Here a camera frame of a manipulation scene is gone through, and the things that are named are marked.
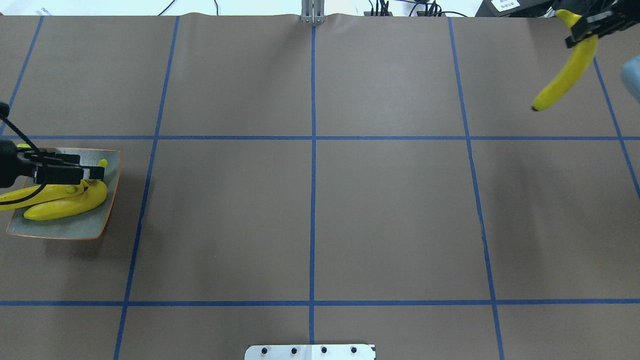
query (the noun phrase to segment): blue tape line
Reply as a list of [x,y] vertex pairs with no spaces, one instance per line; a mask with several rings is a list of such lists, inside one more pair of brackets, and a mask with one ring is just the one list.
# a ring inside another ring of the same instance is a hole
[[130,301],[129,306],[136,307],[170,307],[170,306],[194,306],[194,307],[225,307],[225,306],[309,306],[308,301],[282,300],[282,301]]
[[5,300],[0,306],[122,306],[122,301]]
[[[33,33],[33,38],[31,39],[31,45],[29,45],[29,51],[27,51],[27,56],[24,57],[24,62],[22,63],[22,68],[20,69],[18,80],[16,80],[15,86],[13,87],[13,92],[11,93],[11,99],[9,100],[10,108],[13,107],[13,102],[15,101],[15,97],[18,95],[18,89],[20,88],[20,84],[22,83],[22,77],[24,77],[24,72],[27,70],[27,64],[29,64],[31,53],[33,52],[33,48],[36,46],[36,41],[38,40],[38,35],[40,34],[40,29],[42,29],[43,22],[44,22],[44,16],[41,16],[40,20],[38,21],[38,26],[36,27],[36,32]],[[2,122],[2,124],[0,124],[0,135],[4,133],[5,127],[6,127],[6,124]]]
[[317,136],[318,140],[466,140],[465,136]]
[[166,98],[166,89],[169,85],[169,75],[171,74],[171,64],[173,61],[173,51],[175,49],[175,40],[178,35],[178,26],[180,24],[180,17],[175,18],[175,24],[173,25],[173,37],[171,40],[171,48],[169,50],[169,59],[166,64],[166,73],[164,75],[164,85],[162,89],[162,96],[160,98],[160,107],[158,109],[158,118],[156,121],[156,135],[154,138],[153,146],[151,146],[151,155],[149,158],[149,166],[147,169],[147,180],[145,181],[145,190],[142,195],[142,205],[140,206],[140,215],[138,217],[138,228],[136,230],[136,239],[133,244],[133,251],[131,254],[131,262],[129,264],[129,275],[127,276],[127,287],[124,294],[124,304],[122,306],[122,314],[120,315],[120,326],[118,328],[118,337],[116,339],[116,347],[113,353],[113,359],[118,360],[120,357],[120,346],[122,344],[122,334],[124,333],[124,325],[127,321],[127,308],[129,303],[129,297],[131,296],[131,284],[133,282],[133,273],[136,268],[136,257],[138,256],[138,247],[140,245],[140,234],[142,233],[142,221],[147,209],[147,197],[149,195],[149,186],[151,184],[151,175],[153,173],[154,162],[156,159],[156,149],[158,143],[158,135],[160,134],[160,126],[162,125],[162,115],[164,111],[164,100]]
[[636,172],[634,171],[633,164],[631,164],[631,159],[629,158],[629,153],[627,152],[627,146],[625,145],[625,141],[622,138],[622,131],[620,131],[620,125],[618,124],[616,113],[615,111],[613,111],[613,105],[611,104],[611,99],[609,98],[609,92],[607,91],[607,87],[604,84],[604,79],[602,78],[600,67],[598,66],[598,60],[596,60],[595,57],[593,58],[593,66],[596,68],[596,74],[598,74],[598,80],[600,80],[600,87],[602,87],[604,98],[607,101],[607,106],[609,107],[609,113],[611,114],[611,119],[613,120],[613,126],[616,128],[616,133],[618,134],[618,140],[620,141],[620,147],[622,147],[622,153],[625,155],[625,161],[627,162],[627,167],[629,169],[629,172],[631,173],[631,180],[633,180],[634,186],[636,188],[636,195],[638,196],[638,199],[640,199],[640,185],[638,185]]
[[[17,135],[4,135],[3,138],[18,140]],[[38,140],[313,140],[317,141],[442,141],[466,140],[466,136],[376,136],[376,135],[347,135],[347,136],[298,136],[298,135],[30,135],[29,138]],[[618,141],[617,136],[482,136],[468,137],[471,140],[516,140],[516,141]],[[640,136],[622,136],[623,140],[640,140]]]
[[316,340],[316,26],[311,27],[311,210],[309,229],[309,343]]
[[311,140],[311,136],[262,136],[262,135],[160,135],[159,140]]
[[498,305],[588,305],[588,304],[640,304],[640,299],[523,299],[496,300]]
[[616,136],[470,136],[471,140],[611,141]]
[[316,306],[478,306],[491,300],[317,300]]
[[[123,306],[124,301],[0,300],[1,306]],[[272,301],[129,301],[128,307],[285,307],[309,306],[306,300]],[[609,299],[504,299],[504,300],[315,300],[314,306],[507,306],[507,305],[640,304],[640,298]]]
[[451,18],[449,21],[449,35],[451,36],[451,51],[453,53],[453,64],[456,69],[456,81],[458,82],[458,96],[460,97],[460,110],[462,112],[462,122],[465,126],[465,136],[467,137],[467,152],[469,156],[469,165],[471,167],[471,178],[474,184],[474,195],[476,196],[476,209],[478,219],[480,220],[480,230],[482,234],[482,243],[484,248],[484,265],[486,267],[486,277],[489,284],[489,294],[493,302],[493,326],[495,327],[495,337],[498,344],[498,354],[500,360],[504,360],[504,348],[502,346],[502,332],[500,331],[500,318],[498,315],[498,307],[495,304],[495,288],[493,286],[493,274],[491,270],[491,261],[489,259],[489,246],[486,241],[486,231],[484,228],[484,216],[482,213],[482,204],[480,202],[480,191],[478,190],[478,182],[476,176],[476,164],[474,163],[473,150],[471,148],[471,138],[469,133],[469,124],[467,120],[467,108],[465,106],[465,96],[462,91],[462,80],[460,78],[460,66],[458,64],[458,54],[456,51],[456,39],[453,33],[453,23]]

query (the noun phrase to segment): rectangular plate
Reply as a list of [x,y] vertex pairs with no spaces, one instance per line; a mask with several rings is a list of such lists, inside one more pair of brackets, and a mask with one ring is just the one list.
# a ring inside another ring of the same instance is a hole
[[[120,151],[52,148],[62,154],[80,155],[80,165],[97,166],[98,161],[107,159],[107,168],[104,171],[104,183],[107,184],[107,199],[97,208],[74,215],[72,217],[56,220],[36,221],[25,219],[23,214],[29,207],[16,209],[7,227],[7,234],[27,236],[30,238],[57,239],[57,240],[94,240],[102,235],[107,225],[113,199],[118,188],[122,155]],[[27,179],[24,186],[33,186],[32,179]]]
[[254,345],[244,353],[244,360],[376,360],[376,346],[341,345]]

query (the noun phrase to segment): yellow banana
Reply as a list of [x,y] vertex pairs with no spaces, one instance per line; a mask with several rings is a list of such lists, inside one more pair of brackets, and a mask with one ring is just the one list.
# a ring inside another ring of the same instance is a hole
[[[575,25],[582,17],[568,10],[558,10],[556,17],[560,18],[569,27]],[[556,103],[567,91],[580,79],[589,68],[591,60],[598,49],[598,35],[593,35],[573,47],[573,52],[562,70],[545,87],[533,101],[533,111],[541,111]]]
[[[14,192],[6,193],[0,195],[0,201],[11,201],[17,200],[19,198],[25,197],[30,193],[33,193],[39,185],[30,186],[29,188],[23,188],[20,190],[15,190]],[[47,202],[57,199],[64,199],[67,197],[74,197],[82,194],[84,192],[84,187],[80,185],[47,185],[44,189],[30,198],[27,201],[18,202],[12,205],[0,205],[0,211],[3,210],[13,210],[18,208],[23,208],[25,206],[31,206],[34,204],[39,204],[41,202]]]
[[38,204],[24,212],[30,220],[53,220],[93,210],[107,198],[107,185],[99,180],[82,181],[87,189],[76,197]]

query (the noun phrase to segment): sticker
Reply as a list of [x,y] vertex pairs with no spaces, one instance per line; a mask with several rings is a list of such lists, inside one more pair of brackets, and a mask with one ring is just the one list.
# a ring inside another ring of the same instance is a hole
[[518,0],[491,0],[491,4],[493,4],[495,6],[495,9],[499,12],[505,12],[507,10],[520,6]]

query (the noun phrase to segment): gray plate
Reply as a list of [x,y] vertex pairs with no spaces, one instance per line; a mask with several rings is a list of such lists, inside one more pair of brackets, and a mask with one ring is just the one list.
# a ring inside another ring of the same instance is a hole
[[[97,208],[74,215],[72,217],[47,221],[25,219],[23,214],[28,207],[16,209],[6,232],[11,235],[27,236],[30,238],[60,239],[60,240],[93,240],[100,237],[107,219],[111,213],[111,206],[120,179],[120,151],[55,148],[62,154],[78,154],[81,165],[95,166],[101,159],[107,159],[109,165],[104,172],[104,182],[107,184],[107,199]],[[33,186],[32,179],[25,182],[25,186]]]

